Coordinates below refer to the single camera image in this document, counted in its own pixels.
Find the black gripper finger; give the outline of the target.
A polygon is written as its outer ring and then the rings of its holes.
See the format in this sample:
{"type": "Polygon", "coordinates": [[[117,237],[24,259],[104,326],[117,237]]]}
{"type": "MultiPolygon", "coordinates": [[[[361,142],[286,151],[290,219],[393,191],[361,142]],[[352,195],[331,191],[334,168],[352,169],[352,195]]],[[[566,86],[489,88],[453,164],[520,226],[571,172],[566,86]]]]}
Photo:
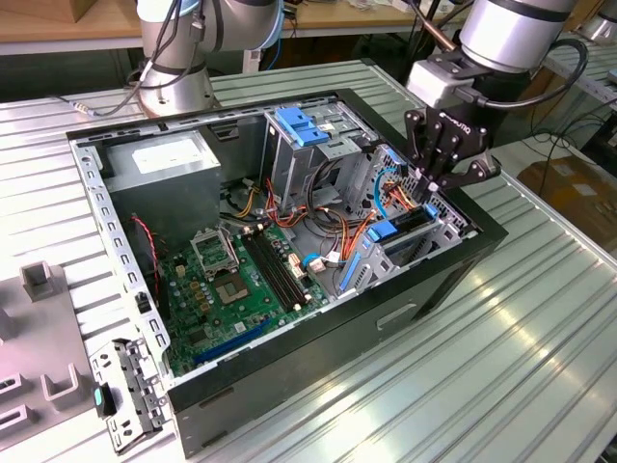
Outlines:
{"type": "Polygon", "coordinates": [[[439,110],[410,110],[405,113],[406,153],[411,159],[411,173],[416,179],[412,197],[429,201],[443,173],[446,154],[443,149],[445,113],[439,110]]]}
{"type": "Polygon", "coordinates": [[[483,181],[488,176],[488,164],[484,160],[472,160],[465,172],[455,173],[455,167],[463,162],[452,161],[446,154],[435,152],[436,157],[429,170],[429,179],[439,189],[448,190],[483,181]]]}

